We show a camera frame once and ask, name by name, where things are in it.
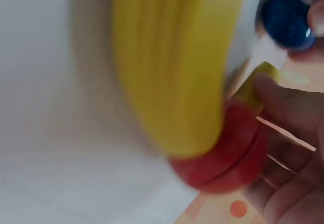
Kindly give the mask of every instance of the yellow ring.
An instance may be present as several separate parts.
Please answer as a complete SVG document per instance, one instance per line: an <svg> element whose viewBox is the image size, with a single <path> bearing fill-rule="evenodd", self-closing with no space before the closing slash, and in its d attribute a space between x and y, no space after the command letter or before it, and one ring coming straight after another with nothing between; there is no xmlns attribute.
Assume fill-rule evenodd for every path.
<svg viewBox="0 0 324 224"><path fill-rule="evenodd" d="M150 41L157 36L156 44L163 47L154 49L139 41L141 0L114 0L117 69L130 104L156 145L170 157L191 158L209 151L222 128L224 66L243 0L175 0L172 8L163 2L172 5L172 0L161 3L170 17L157 24L149 21L149 31L142 33ZM159 37L161 27L165 37ZM154 53L139 55L140 44Z"/></svg>

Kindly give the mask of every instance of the blue knob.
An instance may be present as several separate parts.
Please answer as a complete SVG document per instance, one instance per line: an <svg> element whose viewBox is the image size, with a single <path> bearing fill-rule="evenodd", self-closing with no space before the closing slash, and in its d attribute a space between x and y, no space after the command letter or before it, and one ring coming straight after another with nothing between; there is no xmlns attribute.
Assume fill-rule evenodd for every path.
<svg viewBox="0 0 324 224"><path fill-rule="evenodd" d="M268 0L261 10L261 19L270 37L290 52L310 48L315 36L307 24L310 6L301 0Z"/></svg>

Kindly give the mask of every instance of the white plastic part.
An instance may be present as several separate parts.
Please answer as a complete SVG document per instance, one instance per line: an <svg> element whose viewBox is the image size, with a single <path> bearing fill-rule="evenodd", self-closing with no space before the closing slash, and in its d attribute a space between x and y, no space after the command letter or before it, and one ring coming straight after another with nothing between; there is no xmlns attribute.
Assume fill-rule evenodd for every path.
<svg viewBox="0 0 324 224"><path fill-rule="evenodd" d="M171 224L196 196L121 96L110 5L0 0L1 223Z"/></svg>

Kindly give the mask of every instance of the toy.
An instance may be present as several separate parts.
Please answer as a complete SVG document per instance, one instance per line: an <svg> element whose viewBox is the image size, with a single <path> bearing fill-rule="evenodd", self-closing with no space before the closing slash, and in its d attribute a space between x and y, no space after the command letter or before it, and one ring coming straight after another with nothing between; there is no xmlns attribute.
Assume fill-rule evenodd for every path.
<svg viewBox="0 0 324 224"><path fill-rule="evenodd" d="M279 46L301 52L315 42L307 24L309 8L301 0L269 0L262 8L261 17L265 29Z"/></svg>
<svg viewBox="0 0 324 224"><path fill-rule="evenodd" d="M257 72L276 77L276 69L261 64L224 101L257 41L255 17L264 1L114 0L120 82L146 134L194 188L233 191L262 169L267 140L252 80ZM269 3L262 17L279 43L311 45L312 36L297 44L275 36L268 11Z"/></svg>

